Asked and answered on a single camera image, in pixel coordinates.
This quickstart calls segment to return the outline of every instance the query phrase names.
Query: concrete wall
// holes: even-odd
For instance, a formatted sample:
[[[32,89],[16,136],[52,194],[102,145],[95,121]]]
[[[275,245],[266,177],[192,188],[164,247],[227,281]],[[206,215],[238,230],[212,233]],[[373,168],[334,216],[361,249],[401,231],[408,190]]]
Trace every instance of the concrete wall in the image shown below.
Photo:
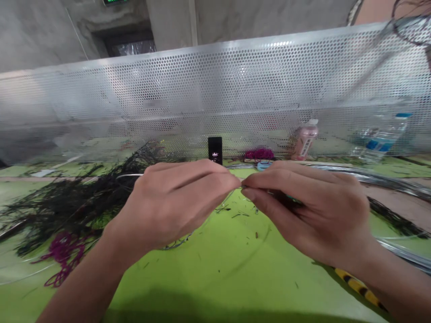
[[[356,0],[196,0],[199,44],[346,25]]]
[[[151,28],[157,50],[345,26],[356,0],[0,0],[0,73],[107,57],[109,30]]]
[[[98,34],[150,28],[145,0],[0,0],[0,73],[107,57]]]

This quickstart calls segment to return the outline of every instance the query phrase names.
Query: wrist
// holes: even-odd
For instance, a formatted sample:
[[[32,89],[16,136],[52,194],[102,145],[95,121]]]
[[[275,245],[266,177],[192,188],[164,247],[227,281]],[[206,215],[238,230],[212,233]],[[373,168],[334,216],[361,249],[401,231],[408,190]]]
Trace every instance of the wrist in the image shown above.
[[[109,224],[103,231],[99,243],[104,246],[105,250],[109,250],[109,258],[113,266],[123,272],[151,251],[141,244],[134,244],[132,239],[123,237],[115,227],[111,227]]]
[[[373,239],[358,253],[348,272],[362,281],[369,281],[370,277],[376,277],[376,272],[384,272],[382,266],[389,263],[388,258],[391,256],[390,251]]]

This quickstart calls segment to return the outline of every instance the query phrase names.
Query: blue label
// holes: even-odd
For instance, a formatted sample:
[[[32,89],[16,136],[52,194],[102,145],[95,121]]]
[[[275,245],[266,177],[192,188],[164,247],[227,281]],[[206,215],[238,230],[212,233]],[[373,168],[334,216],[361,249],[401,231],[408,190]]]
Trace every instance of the blue label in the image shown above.
[[[370,140],[367,148],[370,150],[375,150],[375,151],[381,151],[381,152],[388,152],[391,147],[393,146],[394,143],[392,142],[382,142],[382,141],[377,141],[377,140]]]

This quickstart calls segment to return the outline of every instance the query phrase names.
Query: metal panel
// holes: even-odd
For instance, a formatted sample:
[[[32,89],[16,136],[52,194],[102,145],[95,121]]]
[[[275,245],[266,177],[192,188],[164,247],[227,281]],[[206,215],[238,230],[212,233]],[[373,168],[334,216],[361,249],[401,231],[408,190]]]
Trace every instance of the metal panel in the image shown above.
[[[431,78],[424,48],[386,24],[338,28],[0,74],[0,158],[8,163],[121,160],[163,140],[205,158],[257,146],[288,153],[301,122],[319,118],[314,155],[351,155],[381,116],[413,112],[391,151],[429,151]],[[430,33],[425,27],[418,32]]]

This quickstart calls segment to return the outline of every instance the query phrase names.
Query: green sign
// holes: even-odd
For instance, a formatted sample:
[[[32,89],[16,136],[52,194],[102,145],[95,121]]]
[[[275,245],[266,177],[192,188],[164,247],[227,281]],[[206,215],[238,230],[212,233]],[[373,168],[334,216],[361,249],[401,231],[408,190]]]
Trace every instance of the green sign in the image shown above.
[[[111,5],[111,4],[121,4],[121,3],[125,3],[128,0],[103,0],[103,3],[105,5]]]

